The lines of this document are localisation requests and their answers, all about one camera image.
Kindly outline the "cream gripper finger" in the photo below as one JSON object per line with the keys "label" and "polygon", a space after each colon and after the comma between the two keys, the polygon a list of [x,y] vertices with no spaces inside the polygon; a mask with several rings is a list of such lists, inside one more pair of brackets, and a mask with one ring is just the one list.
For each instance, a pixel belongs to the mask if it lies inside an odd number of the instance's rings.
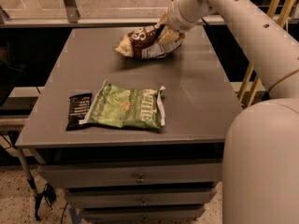
{"label": "cream gripper finger", "polygon": [[158,20],[157,24],[159,26],[167,24],[167,11],[165,10],[160,19]]}
{"label": "cream gripper finger", "polygon": [[162,45],[168,44],[177,39],[179,39],[179,32],[172,30],[168,26],[165,26],[158,36],[158,42]]}

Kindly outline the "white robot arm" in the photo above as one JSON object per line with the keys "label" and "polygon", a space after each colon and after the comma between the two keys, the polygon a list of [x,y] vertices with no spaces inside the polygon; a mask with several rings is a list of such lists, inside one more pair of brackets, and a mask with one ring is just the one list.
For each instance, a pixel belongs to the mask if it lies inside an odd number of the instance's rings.
{"label": "white robot arm", "polygon": [[262,91],[225,138],[223,224],[299,224],[299,43],[250,0],[174,0],[164,24],[186,33],[218,13]]}

